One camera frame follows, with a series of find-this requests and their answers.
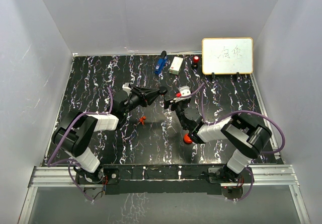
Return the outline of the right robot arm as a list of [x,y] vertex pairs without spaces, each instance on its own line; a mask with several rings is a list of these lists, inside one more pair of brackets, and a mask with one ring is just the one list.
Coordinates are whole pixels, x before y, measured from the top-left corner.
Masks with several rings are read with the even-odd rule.
[[249,121],[245,112],[233,113],[215,124],[206,123],[199,110],[190,107],[189,103],[190,99],[165,99],[164,108],[174,111],[182,128],[188,131],[183,138],[184,143],[204,144],[222,139],[232,143],[236,150],[228,162],[215,173],[207,175],[209,179],[236,182],[242,177],[242,171],[270,141],[271,130]]

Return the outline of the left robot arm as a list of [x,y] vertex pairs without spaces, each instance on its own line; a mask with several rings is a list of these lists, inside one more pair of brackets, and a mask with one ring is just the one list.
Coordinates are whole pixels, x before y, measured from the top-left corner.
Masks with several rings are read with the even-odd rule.
[[104,171],[99,168],[100,161],[89,148],[93,133],[121,128],[130,111],[138,106],[151,105],[167,91],[163,86],[150,89],[131,87],[126,83],[112,97],[107,113],[70,111],[54,131],[51,141],[78,162],[91,182],[99,183],[104,177]]

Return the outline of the red round case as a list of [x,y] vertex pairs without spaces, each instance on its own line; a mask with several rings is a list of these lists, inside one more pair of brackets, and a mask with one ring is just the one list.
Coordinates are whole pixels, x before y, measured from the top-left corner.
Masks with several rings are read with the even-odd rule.
[[188,136],[188,134],[185,134],[183,137],[183,141],[185,144],[192,144],[193,141],[191,140],[191,138]]

